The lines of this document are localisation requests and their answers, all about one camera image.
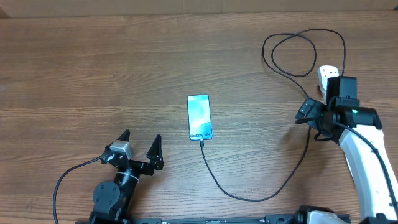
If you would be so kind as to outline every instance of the white power plug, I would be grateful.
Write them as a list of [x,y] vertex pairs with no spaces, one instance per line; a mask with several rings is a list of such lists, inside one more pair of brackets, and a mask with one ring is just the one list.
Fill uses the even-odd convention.
[[338,69],[331,65],[322,65],[318,69],[319,89],[322,92],[323,101],[326,104],[326,90],[328,88],[328,78],[339,76]]

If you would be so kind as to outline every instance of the wooden table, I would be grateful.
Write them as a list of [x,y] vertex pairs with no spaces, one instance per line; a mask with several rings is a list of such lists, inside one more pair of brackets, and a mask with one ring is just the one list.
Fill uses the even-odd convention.
[[[306,204],[358,222],[356,189],[332,142],[311,140],[302,165],[271,200],[224,195],[199,143],[188,138],[186,97],[210,95],[215,137],[205,154],[220,184],[240,197],[271,195],[299,161],[307,126],[294,124],[303,94],[264,65],[262,42],[280,32],[336,30],[347,44],[346,75],[358,78],[361,105],[377,109],[398,174],[397,23],[396,11],[0,20],[0,223],[53,223],[60,175],[100,155],[125,129],[138,160],[156,134],[163,137],[164,170],[141,177],[131,207],[136,217],[260,217]],[[316,68],[341,69],[338,36],[305,35],[317,46]],[[268,58],[280,39],[267,44]],[[290,40],[275,60],[305,73],[313,50]],[[321,98],[316,69],[297,80]],[[60,222],[86,220],[93,189],[114,173],[97,162],[69,174],[58,192]]]

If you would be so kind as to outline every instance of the phone screen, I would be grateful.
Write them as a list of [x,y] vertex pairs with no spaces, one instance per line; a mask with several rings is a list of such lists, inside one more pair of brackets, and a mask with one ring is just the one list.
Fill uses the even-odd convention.
[[187,101],[190,139],[212,139],[209,95],[188,96]]

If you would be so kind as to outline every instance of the black cable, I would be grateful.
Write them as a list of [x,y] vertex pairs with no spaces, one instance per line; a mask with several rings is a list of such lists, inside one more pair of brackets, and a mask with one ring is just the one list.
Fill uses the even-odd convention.
[[331,105],[333,103],[333,101],[337,100],[337,96],[332,96],[328,102],[328,111],[331,111]]
[[313,137],[313,139],[316,140],[316,141],[330,141],[330,140],[334,139],[333,136],[332,137],[328,137],[328,138],[319,139],[319,136],[321,134],[322,134],[321,131],[318,131],[318,133]]
[[[290,81],[294,82],[294,83],[303,91],[303,93],[305,94],[305,96],[306,96],[307,98],[309,97],[309,95],[308,95],[307,92],[304,90],[304,88],[303,88],[298,82],[296,82],[293,78],[291,78],[291,77],[289,77],[289,76],[292,76],[292,77],[305,77],[305,76],[307,76],[309,73],[312,72],[312,70],[313,70],[313,68],[314,68],[314,66],[315,66],[315,63],[317,62],[317,49],[316,49],[316,47],[315,47],[315,44],[314,44],[309,38],[307,38],[307,37],[305,37],[305,36],[303,36],[303,35],[300,35],[300,34],[302,34],[302,33],[304,33],[304,32],[308,32],[308,31],[311,31],[311,30],[323,30],[323,31],[332,32],[332,33],[337,34],[337,35],[341,38],[341,41],[343,42],[343,48],[344,48],[343,68],[342,68],[342,71],[341,71],[341,76],[343,76],[343,75],[344,75],[345,65],[346,65],[346,44],[345,44],[345,41],[344,41],[343,36],[341,36],[339,33],[337,33],[336,31],[333,31],[333,30],[329,30],[329,29],[308,29],[308,30],[304,30],[304,31],[298,32],[298,33],[296,33],[296,34],[293,34],[293,33],[272,34],[272,35],[268,36],[268,37],[265,39],[265,41],[264,41],[264,43],[263,43],[263,45],[262,45],[262,50],[261,50],[261,56],[262,56],[262,59],[263,59],[264,63],[265,63],[272,71],[274,71],[274,72],[278,73],[279,75],[282,75],[283,77],[285,77],[285,78],[289,79]],[[289,35],[289,37],[286,37],[285,39],[281,40],[281,41],[272,49],[272,52],[271,52],[271,60],[272,60],[272,63],[275,65],[275,67],[277,67],[277,68],[279,69],[279,71],[277,71],[276,69],[272,68],[272,67],[267,63],[267,60],[266,60],[266,58],[265,58],[265,56],[264,56],[264,49],[265,49],[267,40],[268,40],[269,38],[271,38],[271,37],[275,37],[275,36],[278,36],[278,35]],[[285,42],[286,40],[289,40],[289,39],[291,39],[291,38],[293,38],[293,37],[301,37],[301,38],[303,38],[303,39],[309,41],[309,42],[311,43],[312,47],[313,47],[313,51],[314,51],[314,60],[313,60],[312,67],[311,67],[311,69],[310,69],[307,73],[305,73],[305,74],[303,74],[303,75],[295,75],[295,74],[286,72],[285,70],[281,69],[281,68],[276,64],[276,62],[275,62],[275,60],[274,60],[274,50],[275,50],[281,43],[283,43],[283,42]],[[316,120],[316,119],[318,119],[318,118],[304,118],[304,119],[297,120],[296,123],[297,123],[297,122],[302,123],[302,122],[304,122],[304,121],[305,121],[305,122],[308,122],[308,121],[312,121],[312,120]],[[227,191],[225,191],[225,190],[220,186],[220,184],[219,184],[218,181],[216,180],[216,177],[213,175],[212,171],[210,170],[209,165],[207,164],[206,157],[205,157],[205,153],[204,153],[204,150],[203,150],[203,148],[204,148],[204,146],[205,146],[205,143],[204,143],[203,140],[200,140],[200,148],[201,148],[201,154],[202,154],[202,156],[203,156],[203,160],[205,161],[205,164],[206,164],[206,166],[207,166],[207,169],[209,170],[209,173],[211,174],[213,180],[216,182],[216,185],[218,186],[218,188],[219,188],[224,194],[226,194],[227,196],[229,196],[229,197],[231,197],[231,198],[237,199],[237,200],[242,200],[242,201],[247,201],[247,202],[262,202],[262,201],[269,200],[269,199],[275,197],[275,196],[285,187],[286,183],[287,183],[287,182],[290,180],[290,178],[293,176],[294,172],[299,168],[299,166],[300,166],[301,162],[303,161],[303,159],[304,159],[304,157],[305,157],[305,154],[307,153],[307,150],[308,150],[308,145],[309,145],[309,143],[310,143],[310,133],[311,133],[311,127],[309,127],[309,129],[308,129],[307,143],[306,143],[306,145],[305,145],[304,153],[303,153],[302,157],[300,158],[300,161],[298,162],[298,164],[297,164],[297,166],[295,167],[295,169],[292,171],[292,173],[291,173],[291,174],[289,175],[289,177],[286,179],[286,181],[284,182],[284,184],[282,184],[282,186],[279,188],[279,190],[277,190],[273,195],[271,195],[271,196],[269,196],[269,197],[266,197],[266,198],[263,198],[263,199],[245,199],[245,198],[240,198],[240,197],[231,195],[231,194],[229,194]]]
[[[282,75],[283,77],[285,77],[285,78],[289,79],[290,81],[294,82],[294,83],[304,92],[304,94],[305,94],[305,96],[306,96],[307,98],[308,98],[308,94],[307,94],[307,92],[304,90],[304,88],[303,88],[298,82],[296,82],[293,78],[291,78],[291,77],[289,77],[289,76],[292,76],[292,77],[305,77],[305,76],[307,76],[309,73],[312,72],[312,70],[313,70],[313,68],[314,68],[314,66],[315,66],[315,63],[317,62],[317,49],[316,49],[316,47],[315,47],[315,44],[314,44],[308,37],[305,37],[305,36],[301,35],[301,34],[304,33],[304,32],[308,32],[308,31],[312,31],[312,30],[328,31],[328,32],[332,32],[332,33],[334,33],[334,34],[337,34],[337,35],[340,37],[341,41],[343,42],[343,50],[344,50],[343,68],[341,69],[341,76],[343,76],[343,75],[344,75],[345,66],[346,66],[346,43],[345,43],[345,41],[344,41],[343,36],[341,36],[338,32],[333,31],[333,30],[316,28],[316,29],[304,30],[304,31],[298,32],[298,33],[296,33],[296,34],[293,34],[293,33],[272,34],[272,35],[268,36],[268,37],[265,39],[265,41],[264,41],[264,43],[263,43],[263,45],[262,45],[262,50],[261,50],[261,56],[262,56],[262,59],[263,59],[264,63],[265,63],[272,71],[274,71],[274,72],[278,73],[279,75]],[[272,67],[268,64],[268,62],[267,62],[267,60],[266,60],[266,57],[265,57],[265,55],[264,55],[264,49],[265,49],[267,40],[270,39],[271,37],[275,37],[275,36],[278,36],[278,35],[288,35],[288,36],[289,36],[289,37],[286,37],[285,39],[281,40],[277,45],[275,45],[275,47],[272,49],[272,52],[271,52],[271,60],[272,60],[272,63],[275,65],[275,67],[277,67],[277,68],[279,69],[279,71],[276,70],[276,69],[274,69],[274,68],[272,68]],[[314,53],[313,64],[312,64],[312,66],[311,66],[311,69],[310,69],[307,73],[305,73],[305,74],[303,74],[303,75],[295,75],[295,74],[286,72],[285,70],[281,69],[281,68],[276,64],[276,62],[275,62],[275,60],[274,60],[274,51],[275,51],[275,49],[276,49],[281,43],[283,43],[283,42],[285,42],[286,40],[289,40],[289,39],[291,39],[291,38],[293,38],[293,37],[301,37],[301,38],[303,38],[303,39],[309,41],[310,44],[311,44],[312,47],[313,47],[313,53]]]
[[87,162],[84,162],[84,163],[79,164],[79,165],[77,165],[77,166],[74,166],[74,167],[68,169],[67,171],[65,171],[65,172],[62,174],[62,176],[60,177],[60,179],[59,179],[58,182],[57,182],[57,185],[55,186],[54,196],[53,196],[53,198],[52,198],[52,213],[54,214],[54,221],[55,221],[55,224],[58,224],[57,208],[56,208],[56,206],[55,206],[55,202],[56,202],[56,199],[57,199],[58,188],[59,188],[59,186],[60,186],[60,184],[61,184],[62,179],[63,179],[69,172],[71,172],[72,170],[77,169],[77,168],[82,167],[82,166],[85,166],[85,165],[87,165],[87,164],[91,164],[91,163],[93,163],[93,162],[95,162],[95,161],[98,161],[98,160],[100,160],[103,156],[104,156],[104,154],[98,156],[98,157],[95,158],[95,159],[92,159],[92,160],[90,160],[90,161],[87,161]]
[[207,164],[207,160],[206,160],[206,157],[205,157],[205,152],[204,152],[204,150],[203,150],[203,148],[204,148],[204,146],[205,146],[205,143],[203,142],[203,140],[200,140],[200,148],[201,148],[201,154],[202,154],[202,156],[203,156],[203,160],[205,161],[205,164],[206,164],[206,166],[207,166],[207,169],[209,170],[210,175],[213,177],[214,182],[216,182],[217,187],[218,187],[224,194],[226,194],[227,196],[229,196],[229,197],[231,197],[231,198],[233,198],[233,199],[242,200],[242,201],[245,201],[245,202],[263,202],[263,201],[269,200],[269,199],[275,197],[277,194],[279,194],[279,192],[285,187],[285,185],[287,184],[287,182],[290,180],[290,178],[293,176],[293,174],[294,174],[294,173],[296,172],[296,170],[299,168],[299,166],[300,166],[301,162],[303,161],[303,159],[304,159],[304,157],[305,157],[305,154],[307,153],[307,150],[308,150],[308,145],[309,145],[309,143],[310,143],[310,133],[311,133],[311,127],[309,127],[309,129],[308,129],[307,143],[305,144],[304,153],[303,153],[303,155],[301,156],[301,158],[300,158],[298,164],[296,165],[296,167],[294,168],[294,170],[292,171],[292,173],[288,176],[288,178],[285,180],[284,184],[282,184],[282,186],[279,188],[279,190],[277,190],[273,195],[271,195],[271,196],[269,196],[269,197],[266,197],[266,198],[263,198],[263,199],[246,199],[246,198],[241,198],[241,197],[237,197],[237,196],[231,195],[230,193],[228,193],[227,191],[225,191],[225,190],[221,187],[221,185],[218,183],[218,181],[216,180],[216,177],[215,177],[214,174],[212,173],[212,171],[211,171],[209,165]]
[[372,145],[372,143],[370,143],[362,134],[359,134],[354,129],[352,129],[352,128],[346,126],[346,125],[337,123],[337,122],[333,122],[333,124],[335,126],[339,126],[341,128],[347,129],[348,131],[351,131],[352,133],[357,135],[360,139],[362,139],[362,141],[364,141],[372,149],[372,152],[376,155],[377,159],[379,160],[381,169],[382,169],[383,174],[384,174],[384,178],[386,179],[387,188],[388,188],[388,191],[390,193],[392,206],[394,207],[394,210],[395,210],[397,218],[398,218],[398,202],[396,200],[396,196],[394,195],[394,190],[392,189],[392,184],[391,184],[391,180],[390,180],[390,177],[389,177],[389,174],[388,174],[388,171],[387,171],[386,164],[384,163],[383,158],[380,156],[379,150],[376,149]]

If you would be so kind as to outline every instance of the black wire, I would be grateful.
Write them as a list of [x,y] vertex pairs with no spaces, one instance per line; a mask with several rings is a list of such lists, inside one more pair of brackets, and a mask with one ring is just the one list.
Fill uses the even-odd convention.
[[[313,70],[313,68],[314,68],[314,66],[315,66],[315,63],[317,62],[317,49],[316,49],[316,47],[315,47],[315,44],[314,44],[309,38],[307,38],[307,37],[305,37],[305,36],[303,36],[303,35],[300,35],[300,34],[302,34],[302,33],[304,33],[304,32],[308,32],[308,31],[311,31],[311,30],[323,30],[323,31],[332,32],[332,33],[337,34],[337,35],[341,38],[341,41],[343,42],[343,48],[344,48],[343,68],[342,68],[342,71],[341,71],[341,76],[343,76],[343,75],[344,75],[345,65],[346,65],[346,44],[345,44],[345,41],[344,41],[343,36],[341,36],[339,33],[337,33],[336,31],[333,31],[333,30],[329,30],[329,29],[308,29],[308,30],[304,30],[304,31],[298,32],[298,33],[296,33],[296,34],[293,34],[293,33],[272,34],[272,35],[268,36],[268,37],[265,39],[265,41],[264,41],[264,43],[263,43],[263,45],[262,45],[262,50],[261,50],[261,56],[262,56],[262,59],[263,59],[264,63],[265,63],[272,71],[274,71],[274,72],[278,73],[279,75],[282,75],[283,77],[285,77],[285,78],[289,79],[290,81],[294,82],[294,83],[303,91],[303,93],[305,94],[305,96],[306,96],[307,98],[309,97],[309,95],[308,95],[307,92],[304,90],[304,88],[303,88],[298,82],[296,82],[293,78],[291,78],[291,77],[305,77],[305,76],[307,76],[309,73],[312,72],[312,70]],[[266,58],[265,58],[265,56],[264,56],[264,49],[265,49],[267,40],[268,40],[269,38],[271,38],[271,37],[275,37],[275,36],[278,36],[278,35],[289,35],[289,37],[286,37],[285,39],[281,40],[281,41],[272,49],[272,52],[271,52],[271,60],[272,60],[272,63],[275,65],[275,67],[277,67],[277,68],[279,69],[279,71],[276,70],[276,69],[274,69],[274,68],[272,68],[272,67],[268,64],[268,62],[267,62],[267,60],[266,60]],[[303,74],[303,75],[295,75],[295,74],[286,72],[285,70],[281,69],[281,68],[276,64],[276,62],[275,62],[275,60],[274,60],[274,50],[275,50],[281,43],[283,43],[283,42],[285,42],[286,40],[289,40],[289,39],[291,39],[291,38],[293,38],[293,37],[301,37],[301,38],[303,38],[303,39],[309,41],[309,42],[311,43],[312,47],[313,47],[314,60],[313,60],[312,67],[311,67],[311,69],[310,69],[307,73],[305,73],[305,74]],[[316,119],[318,119],[318,118],[304,118],[304,119],[300,119],[300,120],[296,121],[296,123],[297,123],[297,122],[302,123],[303,121],[308,122],[308,121],[312,121],[312,120],[316,120]],[[304,153],[303,153],[302,157],[300,158],[300,161],[298,162],[298,164],[297,164],[297,166],[295,167],[295,169],[292,171],[292,173],[291,173],[291,174],[289,175],[289,177],[286,179],[286,181],[284,182],[284,184],[282,184],[282,186],[279,188],[279,190],[277,190],[273,195],[271,195],[271,196],[269,196],[269,197],[266,197],[266,198],[263,198],[263,199],[245,199],[245,198],[240,198],[240,197],[231,195],[230,193],[228,193],[227,191],[225,191],[225,190],[220,186],[220,184],[219,184],[218,181],[216,180],[216,177],[213,175],[212,171],[210,170],[209,165],[207,164],[206,157],[205,157],[205,153],[204,153],[204,150],[203,150],[204,145],[205,145],[205,143],[203,142],[203,140],[200,140],[200,148],[201,148],[201,154],[202,154],[202,156],[203,156],[203,160],[205,161],[205,164],[206,164],[206,166],[207,166],[207,169],[209,170],[209,173],[211,174],[213,180],[216,182],[216,185],[218,186],[218,188],[219,188],[224,194],[226,194],[227,196],[229,196],[229,197],[231,197],[231,198],[237,199],[237,200],[242,200],[242,201],[247,201],[247,202],[262,202],[262,201],[269,200],[269,199],[275,197],[275,196],[285,187],[286,183],[290,180],[290,178],[293,176],[293,174],[295,173],[295,171],[299,168],[299,166],[300,166],[301,162],[303,161],[303,159],[304,159],[304,157],[305,157],[305,154],[307,153],[307,150],[308,150],[308,145],[309,145],[309,143],[310,143],[310,134],[311,134],[311,127],[309,127],[309,129],[308,129],[307,143],[306,143],[306,145],[305,145]]]
[[[261,50],[261,56],[262,56],[262,59],[263,59],[264,63],[265,63],[272,71],[274,71],[274,72],[278,73],[279,75],[282,75],[283,77],[285,77],[285,78],[289,79],[290,81],[294,82],[294,83],[304,92],[304,94],[305,94],[305,96],[306,96],[307,98],[308,98],[308,94],[307,94],[307,92],[304,90],[304,88],[303,88],[298,82],[296,82],[293,78],[291,78],[291,77],[305,77],[305,76],[307,76],[309,73],[312,72],[312,70],[313,70],[313,68],[314,68],[314,66],[315,66],[315,63],[317,62],[317,49],[316,49],[316,47],[315,47],[315,44],[314,44],[308,37],[305,37],[305,36],[303,36],[303,35],[300,35],[300,34],[302,34],[302,33],[304,33],[304,32],[308,32],[308,31],[312,31],[312,30],[322,30],[322,31],[332,32],[332,33],[334,33],[334,34],[337,34],[337,35],[341,38],[341,41],[343,42],[343,51],[344,51],[344,56],[343,56],[343,68],[341,69],[341,76],[343,76],[343,75],[344,75],[345,66],[346,66],[346,43],[345,43],[345,41],[344,41],[343,36],[341,36],[338,32],[333,31],[333,30],[330,30],[330,29],[319,29],[319,28],[316,28],[316,29],[303,30],[303,31],[298,32],[298,33],[296,33],[296,34],[293,34],[293,33],[272,34],[272,35],[268,36],[268,37],[265,39],[265,41],[264,41],[264,43],[263,43],[263,45],[262,45],[262,50]],[[272,60],[272,63],[275,65],[275,67],[277,67],[277,68],[279,69],[279,71],[276,70],[276,69],[274,69],[274,68],[272,68],[272,67],[268,64],[268,62],[267,62],[267,60],[266,60],[266,57],[265,57],[265,55],[264,55],[264,49],[265,49],[267,40],[270,39],[271,37],[275,37],[275,36],[278,36],[278,35],[288,35],[288,36],[289,36],[289,37],[286,37],[285,39],[281,40],[277,45],[275,45],[275,47],[272,49],[272,52],[271,52],[271,60]],[[281,68],[276,64],[276,62],[275,62],[275,60],[274,60],[274,51],[275,51],[275,49],[276,49],[281,43],[283,43],[283,42],[285,42],[286,40],[289,40],[289,39],[291,39],[291,38],[293,38],[293,37],[301,37],[301,38],[303,38],[303,39],[309,41],[310,44],[311,44],[312,47],[313,47],[314,59],[313,59],[313,63],[312,63],[311,69],[310,69],[307,73],[305,73],[305,74],[303,74],[303,75],[295,75],[295,74],[286,72],[285,70],[281,69]]]
[[321,134],[322,134],[321,131],[318,131],[318,133],[313,137],[313,139],[316,140],[316,141],[330,141],[330,140],[333,140],[333,139],[334,139],[333,136],[332,136],[332,137],[328,137],[328,138],[319,139],[318,137],[319,137]]
[[348,131],[351,131],[352,133],[354,133],[355,135],[357,135],[360,139],[362,139],[362,141],[364,141],[364,142],[372,149],[372,152],[376,155],[377,159],[379,160],[381,169],[382,169],[383,174],[384,174],[384,178],[386,179],[387,188],[388,188],[388,191],[389,191],[389,193],[390,193],[392,206],[394,207],[394,210],[395,210],[395,212],[396,212],[396,216],[397,216],[397,218],[398,218],[398,202],[397,202],[397,200],[396,200],[396,196],[394,195],[394,190],[392,189],[392,184],[391,184],[391,180],[390,180],[390,177],[389,177],[389,174],[388,174],[388,171],[387,171],[386,164],[384,163],[383,158],[380,156],[379,150],[376,149],[376,148],[372,145],[372,143],[370,143],[362,134],[359,134],[359,133],[358,133],[357,131],[355,131],[354,129],[352,129],[352,128],[346,126],[346,125],[337,123],[337,122],[333,122],[333,124],[334,124],[335,126],[339,126],[339,127],[341,127],[341,128],[347,129]]
[[337,99],[337,96],[332,96],[328,102],[328,111],[331,111],[331,104]]
[[230,197],[233,198],[233,199],[242,200],[242,201],[245,201],[245,202],[263,202],[263,201],[269,200],[269,199],[275,197],[277,194],[279,194],[279,192],[285,187],[285,185],[287,184],[287,182],[290,180],[290,178],[293,176],[293,174],[294,174],[294,173],[296,172],[296,170],[299,168],[299,166],[300,166],[301,162],[303,161],[303,159],[304,159],[304,157],[305,157],[305,154],[307,153],[307,150],[308,150],[308,145],[309,145],[309,143],[310,143],[310,133],[311,133],[311,127],[309,127],[309,129],[308,129],[307,143],[305,144],[304,153],[303,153],[303,155],[301,156],[301,158],[300,158],[298,164],[296,165],[296,167],[294,168],[294,170],[292,171],[292,173],[291,173],[291,174],[288,176],[288,178],[285,180],[284,184],[282,184],[282,186],[280,186],[279,190],[277,190],[273,195],[271,195],[271,196],[269,196],[269,197],[266,197],[266,198],[263,198],[263,199],[246,199],[246,198],[241,198],[241,197],[237,197],[237,196],[231,195],[230,193],[228,193],[227,191],[225,191],[225,190],[221,187],[221,185],[218,183],[218,181],[216,180],[216,177],[215,177],[214,174],[212,173],[212,171],[211,171],[209,165],[207,164],[207,160],[206,160],[206,157],[205,157],[205,152],[204,152],[204,150],[203,150],[203,148],[204,148],[204,142],[203,142],[203,140],[200,140],[200,148],[201,148],[201,154],[202,154],[202,156],[203,156],[203,160],[205,161],[205,164],[206,164],[206,166],[207,166],[207,169],[209,170],[210,175],[213,177],[214,182],[216,182],[217,187],[218,187],[224,194],[226,194],[227,196],[230,196]]
[[85,166],[85,165],[87,165],[87,164],[91,164],[91,163],[93,163],[93,162],[95,162],[95,161],[101,159],[103,156],[104,156],[104,155],[98,156],[98,157],[95,158],[95,159],[92,159],[92,160],[90,160],[90,161],[87,161],[87,162],[84,162],[84,163],[79,164],[79,165],[77,165],[77,166],[74,166],[74,167],[68,169],[67,171],[65,171],[65,172],[62,174],[62,176],[60,177],[60,179],[59,179],[58,182],[57,182],[57,185],[55,186],[54,196],[53,196],[53,198],[52,198],[52,213],[54,214],[54,221],[55,221],[55,224],[58,224],[57,208],[56,208],[56,206],[55,206],[55,202],[56,202],[56,199],[57,199],[58,188],[59,188],[59,186],[60,186],[60,184],[61,184],[62,179],[63,179],[69,172],[71,172],[72,170],[77,169],[77,168],[82,167],[82,166]]

